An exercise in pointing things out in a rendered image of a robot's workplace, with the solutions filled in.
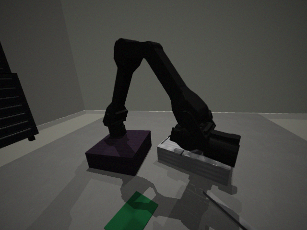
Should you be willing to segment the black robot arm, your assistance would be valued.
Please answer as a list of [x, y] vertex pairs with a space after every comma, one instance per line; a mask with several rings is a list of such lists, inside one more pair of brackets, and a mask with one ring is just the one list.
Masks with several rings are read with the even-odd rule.
[[106, 108], [103, 118], [103, 124], [109, 130], [108, 138], [123, 138], [127, 133], [123, 124], [128, 113], [125, 101], [132, 74], [143, 58], [167, 92], [173, 114], [182, 127], [173, 127], [169, 140], [186, 151], [203, 151], [204, 156], [234, 168], [241, 136], [214, 130], [216, 125], [208, 105], [188, 88], [163, 47], [157, 42], [123, 38], [115, 42], [117, 74], [112, 102]]

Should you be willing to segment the dark grey round disc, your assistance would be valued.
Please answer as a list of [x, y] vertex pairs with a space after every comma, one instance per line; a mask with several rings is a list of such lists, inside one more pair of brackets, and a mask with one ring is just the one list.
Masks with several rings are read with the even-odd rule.
[[204, 156], [203, 155], [203, 151], [200, 151], [200, 150], [193, 150], [193, 151], [190, 151], [191, 153], [194, 153], [194, 154], [198, 154], [198, 155], [200, 155], [200, 156]]

